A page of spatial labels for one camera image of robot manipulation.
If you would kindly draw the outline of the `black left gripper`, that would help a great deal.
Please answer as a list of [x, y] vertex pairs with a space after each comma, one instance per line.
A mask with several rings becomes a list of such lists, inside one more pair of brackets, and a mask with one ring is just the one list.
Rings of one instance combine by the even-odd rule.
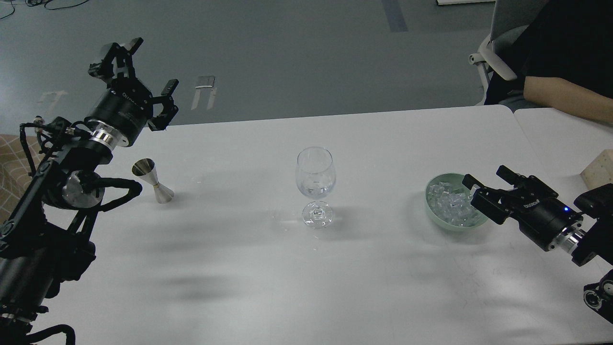
[[[88, 69], [90, 76], [104, 81], [107, 90], [85, 118], [85, 124], [92, 130], [100, 123], [114, 127], [124, 137], [121, 147], [133, 146], [146, 124], [151, 131], [165, 130], [178, 113], [173, 93], [179, 80], [168, 80], [160, 96], [153, 97], [136, 77], [132, 57], [143, 42], [142, 37], [136, 37], [123, 45], [107, 44]], [[154, 105], [162, 105], [158, 115], [153, 115]]]

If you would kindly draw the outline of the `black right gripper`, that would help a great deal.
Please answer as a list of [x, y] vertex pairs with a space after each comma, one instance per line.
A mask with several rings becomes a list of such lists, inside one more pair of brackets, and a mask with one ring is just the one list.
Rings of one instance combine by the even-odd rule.
[[507, 218], [517, 221], [520, 231], [543, 251], [551, 251], [575, 234], [580, 235], [584, 217], [558, 199], [558, 192], [535, 175], [521, 175], [501, 165], [496, 172], [512, 190], [484, 186], [466, 174], [462, 184], [473, 193], [471, 205], [498, 225]]

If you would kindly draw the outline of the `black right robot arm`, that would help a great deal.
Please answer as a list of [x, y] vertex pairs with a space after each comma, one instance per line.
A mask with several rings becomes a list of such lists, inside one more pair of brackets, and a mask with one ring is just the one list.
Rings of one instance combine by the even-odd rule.
[[565, 205], [558, 192], [534, 175], [521, 175], [502, 165], [497, 176], [511, 190], [493, 189], [470, 174], [462, 183], [474, 194], [471, 205], [501, 225], [508, 218], [543, 251], [560, 247], [573, 263], [583, 266], [595, 257], [613, 261], [612, 184], [598, 186], [574, 200], [576, 209]]

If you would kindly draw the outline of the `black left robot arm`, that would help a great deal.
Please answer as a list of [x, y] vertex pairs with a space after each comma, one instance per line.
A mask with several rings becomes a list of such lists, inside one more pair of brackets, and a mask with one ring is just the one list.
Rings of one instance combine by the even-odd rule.
[[58, 295], [63, 282], [79, 280], [95, 260], [90, 240], [99, 213], [116, 209], [141, 194], [138, 181], [101, 177], [116, 147], [131, 147], [142, 130], [162, 131], [178, 113], [167, 82], [154, 96], [137, 77], [132, 58], [144, 40], [112, 42], [90, 64], [90, 76], [106, 90], [81, 121], [61, 116], [46, 124], [37, 117], [20, 125], [20, 142], [31, 182], [1, 225], [1, 343], [35, 345], [55, 334], [75, 344], [66, 324], [32, 332], [47, 313], [45, 299]]

